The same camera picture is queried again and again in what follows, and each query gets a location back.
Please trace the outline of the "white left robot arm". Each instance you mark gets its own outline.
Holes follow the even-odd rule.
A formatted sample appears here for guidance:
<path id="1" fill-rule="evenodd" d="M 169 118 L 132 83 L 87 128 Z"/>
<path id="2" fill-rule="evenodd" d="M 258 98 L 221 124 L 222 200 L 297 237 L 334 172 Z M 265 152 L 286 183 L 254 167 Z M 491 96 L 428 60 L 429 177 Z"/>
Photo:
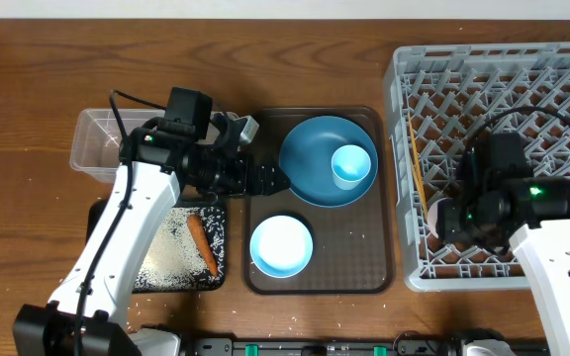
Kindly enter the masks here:
<path id="1" fill-rule="evenodd" d="M 127 332 L 128 308 L 155 233 L 186 186 L 219 200 L 269 196 L 290 186 L 275 163 L 241 147 L 259 124 L 215 113 L 208 95 L 171 90 L 162 116 L 128 131 L 116 120 L 120 165 L 84 250 L 43 307 L 23 305 L 13 325 L 20 355 L 177 355 L 180 337 L 158 328 Z"/>

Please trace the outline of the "light blue cup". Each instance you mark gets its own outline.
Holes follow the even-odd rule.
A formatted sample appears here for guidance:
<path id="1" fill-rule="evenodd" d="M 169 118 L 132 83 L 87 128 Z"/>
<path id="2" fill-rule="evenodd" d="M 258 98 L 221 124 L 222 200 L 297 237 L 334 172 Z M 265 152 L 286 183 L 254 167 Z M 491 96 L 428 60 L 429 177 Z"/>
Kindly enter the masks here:
<path id="1" fill-rule="evenodd" d="M 372 162 L 368 152 L 353 144 L 341 146 L 331 159 L 332 178 L 341 190 L 353 190 L 370 173 Z"/>

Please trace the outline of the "dark blue plate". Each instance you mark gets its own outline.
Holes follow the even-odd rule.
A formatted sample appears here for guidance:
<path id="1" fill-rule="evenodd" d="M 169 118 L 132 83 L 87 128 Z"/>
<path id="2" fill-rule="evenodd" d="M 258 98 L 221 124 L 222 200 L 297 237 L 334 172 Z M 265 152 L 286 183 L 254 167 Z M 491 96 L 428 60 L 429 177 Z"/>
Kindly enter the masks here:
<path id="1" fill-rule="evenodd" d="M 370 155 L 368 176 L 353 190 L 341 190 L 333 182 L 331 159 L 341 146 L 353 144 Z M 310 118 L 285 137 L 279 152 L 280 168 L 291 181 L 291 191 L 301 200 L 318 207 L 347 206 L 362 198 L 372 187 L 379 167 L 371 136 L 358 124 L 337 116 Z"/>

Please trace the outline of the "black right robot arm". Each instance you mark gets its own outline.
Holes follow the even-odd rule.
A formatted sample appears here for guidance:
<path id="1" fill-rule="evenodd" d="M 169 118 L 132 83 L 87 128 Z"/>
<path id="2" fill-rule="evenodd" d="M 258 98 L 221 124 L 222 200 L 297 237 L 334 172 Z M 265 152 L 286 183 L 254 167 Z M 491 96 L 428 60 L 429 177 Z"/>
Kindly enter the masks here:
<path id="1" fill-rule="evenodd" d="M 443 243 L 513 254 L 530 285 L 549 350 L 570 355 L 570 180 L 536 177 L 517 133 L 481 138 L 457 169 L 462 191 L 428 210 Z"/>

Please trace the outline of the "pink cup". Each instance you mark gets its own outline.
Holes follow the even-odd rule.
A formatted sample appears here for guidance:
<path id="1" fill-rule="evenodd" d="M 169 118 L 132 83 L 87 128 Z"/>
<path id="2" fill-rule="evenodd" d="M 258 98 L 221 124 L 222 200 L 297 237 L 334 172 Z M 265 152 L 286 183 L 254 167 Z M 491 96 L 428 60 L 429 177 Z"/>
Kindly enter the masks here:
<path id="1" fill-rule="evenodd" d="M 430 233 L 434 237 L 438 237 L 438 232 L 436 230 L 436 224 L 438 219 L 438 208 L 441 203 L 445 202 L 446 198 L 441 198 L 430 205 L 427 209 L 427 226 Z"/>

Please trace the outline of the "light blue rice bowl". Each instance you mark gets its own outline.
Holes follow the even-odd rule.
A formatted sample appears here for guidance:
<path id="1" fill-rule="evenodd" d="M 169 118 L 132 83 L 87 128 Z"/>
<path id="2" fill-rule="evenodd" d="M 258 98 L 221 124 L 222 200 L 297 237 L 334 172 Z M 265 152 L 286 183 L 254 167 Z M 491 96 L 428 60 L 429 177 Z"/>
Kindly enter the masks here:
<path id="1" fill-rule="evenodd" d="M 252 232 L 249 253 L 264 275 L 286 279 L 301 273 L 314 250 L 311 230 L 299 219 L 277 215 L 262 221 Z"/>

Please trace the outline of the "orange carrot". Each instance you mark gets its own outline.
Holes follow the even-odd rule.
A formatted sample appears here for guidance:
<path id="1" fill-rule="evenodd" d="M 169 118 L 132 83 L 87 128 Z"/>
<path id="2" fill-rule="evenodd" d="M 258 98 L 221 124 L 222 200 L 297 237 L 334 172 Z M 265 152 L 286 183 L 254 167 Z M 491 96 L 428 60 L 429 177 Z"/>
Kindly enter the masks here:
<path id="1" fill-rule="evenodd" d="M 211 250 L 210 243 L 207 238 L 206 231 L 198 215 L 190 215 L 187 218 L 187 225 L 191 236 L 204 259 L 207 268 L 212 276 L 218 276 L 218 265 L 215 256 Z"/>

